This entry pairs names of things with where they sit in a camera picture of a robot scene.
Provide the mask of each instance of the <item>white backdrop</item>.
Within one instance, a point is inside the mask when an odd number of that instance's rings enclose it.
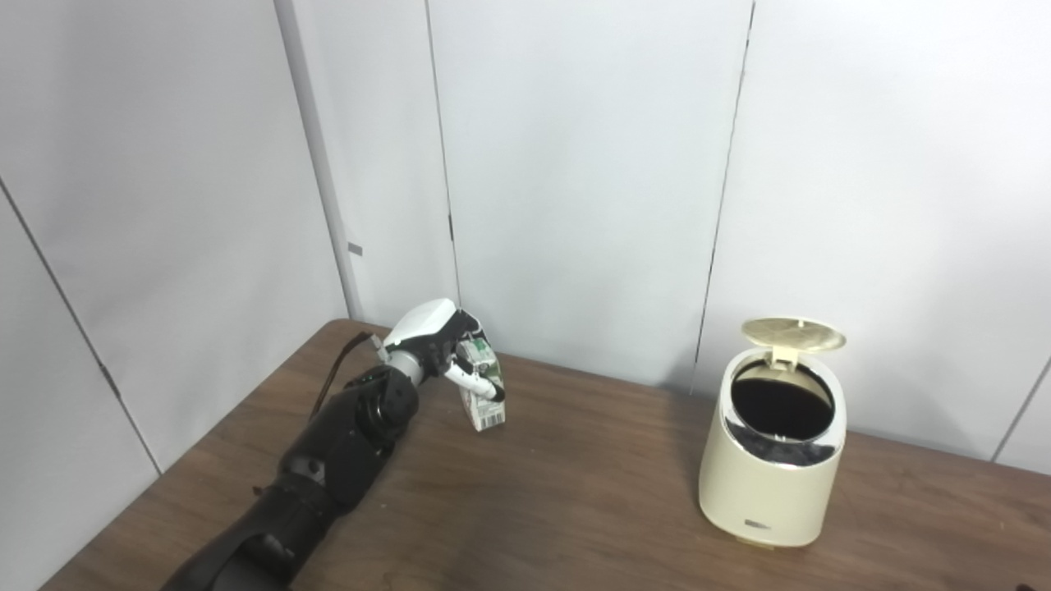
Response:
[[[1051,352],[1049,30],[1045,2],[758,4],[697,390],[744,319],[813,317],[853,428],[992,455]]]
[[[274,7],[0,15],[0,174],[167,468],[347,313]]]
[[[463,306],[688,389],[750,2],[431,3]]]
[[[0,277],[0,586],[33,591],[157,472],[3,193]]]
[[[277,0],[295,27],[314,158],[339,211],[354,318],[458,300],[424,0]]]

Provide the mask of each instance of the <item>robotic hand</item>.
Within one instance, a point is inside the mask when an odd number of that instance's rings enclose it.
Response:
[[[339,362],[369,337],[344,348],[273,483],[256,489],[255,504],[161,591],[287,591],[329,527],[357,506],[387,464],[418,408],[417,386],[445,375],[479,396],[503,399],[502,388],[456,354],[460,343],[486,338],[481,324],[452,301],[435,300],[398,321],[379,346],[383,364],[321,407]]]

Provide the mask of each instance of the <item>black cable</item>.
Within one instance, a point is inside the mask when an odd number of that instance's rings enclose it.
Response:
[[[371,338],[371,332],[363,330],[357,333],[357,337],[354,337],[346,345],[344,345],[343,350],[339,351],[339,354],[335,358],[335,362],[332,364],[332,369],[329,370],[328,378],[325,379],[325,385],[322,386],[322,391],[317,392],[317,401],[314,402],[314,408],[310,411],[309,419],[313,419],[314,415],[317,414],[317,411],[322,409],[322,403],[325,402],[325,398],[328,395],[328,390],[332,387],[332,382],[335,381],[335,374],[339,371],[339,366],[343,365],[344,358],[346,358],[350,351],[353,351],[355,347]]]

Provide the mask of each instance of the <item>gold lid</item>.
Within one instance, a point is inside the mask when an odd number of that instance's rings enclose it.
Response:
[[[749,341],[770,347],[770,365],[784,362],[796,368],[800,352],[817,353],[839,349],[847,339],[834,328],[802,318],[757,318],[741,325]]]

